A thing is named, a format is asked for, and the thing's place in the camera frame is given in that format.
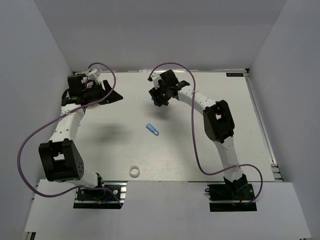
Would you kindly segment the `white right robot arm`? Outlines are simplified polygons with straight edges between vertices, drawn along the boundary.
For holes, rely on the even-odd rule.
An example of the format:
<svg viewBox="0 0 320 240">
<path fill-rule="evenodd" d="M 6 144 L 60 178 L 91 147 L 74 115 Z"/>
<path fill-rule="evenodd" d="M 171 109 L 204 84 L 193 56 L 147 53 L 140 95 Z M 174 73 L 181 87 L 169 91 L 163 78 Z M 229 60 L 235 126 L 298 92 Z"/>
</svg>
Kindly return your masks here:
<svg viewBox="0 0 320 240">
<path fill-rule="evenodd" d="M 199 170 L 206 176 L 223 173 L 226 195 L 233 200 L 242 196 L 248 180 L 236 154 L 235 123 L 228 103 L 225 100 L 215 101 L 197 92 L 187 81 L 179 81 L 171 69 L 160 74 L 151 73 L 147 80 L 153 83 L 153 88 L 148 92 L 155 106 L 167 106 L 170 99 L 176 99 L 191 107 L 192 143 Z M 218 151 L 223 166 L 220 171 L 208 173 L 201 167 L 196 145 L 194 111 L 202 115 L 204 132 Z"/>
</svg>

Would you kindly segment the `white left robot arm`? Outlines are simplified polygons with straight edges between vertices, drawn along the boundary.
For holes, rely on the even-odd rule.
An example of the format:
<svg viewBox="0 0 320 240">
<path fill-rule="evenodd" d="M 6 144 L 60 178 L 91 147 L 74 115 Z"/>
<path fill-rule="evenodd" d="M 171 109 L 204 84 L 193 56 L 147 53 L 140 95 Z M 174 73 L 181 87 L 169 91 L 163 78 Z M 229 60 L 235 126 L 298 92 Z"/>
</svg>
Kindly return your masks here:
<svg viewBox="0 0 320 240">
<path fill-rule="evenodd" d="M 99 200 L 105 196 L 106 187 L 100 174 L 85 169 L 84 161 L 75 145 L 80 122 L 85 115 L 84 105 L 99 101 L 100 105 L 123 100 L 112 90 L 107 80 L 84 81 L 82 75 L 67 78 L 68 89 L 61 98 L 61 115 L 56 129 L 47 143 L 40 144 L 38 151 L 45 177 L 50 182 L 71 183 L 86 186 L 88 193 Z"/>
</svg>

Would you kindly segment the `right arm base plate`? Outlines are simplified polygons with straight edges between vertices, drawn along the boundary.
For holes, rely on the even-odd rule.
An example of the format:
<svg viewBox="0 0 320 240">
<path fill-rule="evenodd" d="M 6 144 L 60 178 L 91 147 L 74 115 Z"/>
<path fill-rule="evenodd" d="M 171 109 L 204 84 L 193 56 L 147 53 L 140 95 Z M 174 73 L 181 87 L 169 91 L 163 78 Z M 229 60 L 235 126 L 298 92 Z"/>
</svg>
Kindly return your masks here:
<svg viewBox="0 0 320 240">
<path fill-rule="evenodd" d="M 255 193 L 248 183 L 239 193 L 233 194 L 226 184 L 209 184 L 204 192 L 209 198 L 210 212 L 256 212 Z"/>
</svg>

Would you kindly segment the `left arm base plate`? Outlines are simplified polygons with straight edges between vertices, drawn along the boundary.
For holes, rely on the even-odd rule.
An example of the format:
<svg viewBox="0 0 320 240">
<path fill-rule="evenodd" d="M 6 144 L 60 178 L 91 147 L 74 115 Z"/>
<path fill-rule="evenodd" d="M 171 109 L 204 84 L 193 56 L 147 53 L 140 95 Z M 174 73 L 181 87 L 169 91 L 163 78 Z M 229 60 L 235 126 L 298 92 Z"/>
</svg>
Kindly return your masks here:
<svg viewBox="0 0 320 240">
<path fill-rule="evenodd" d="M 127 182 L 104 182 L 108 190 L 80 189 L 76 191 L 74 209 L 119 210 L 126 198 Z"/>
</svg>

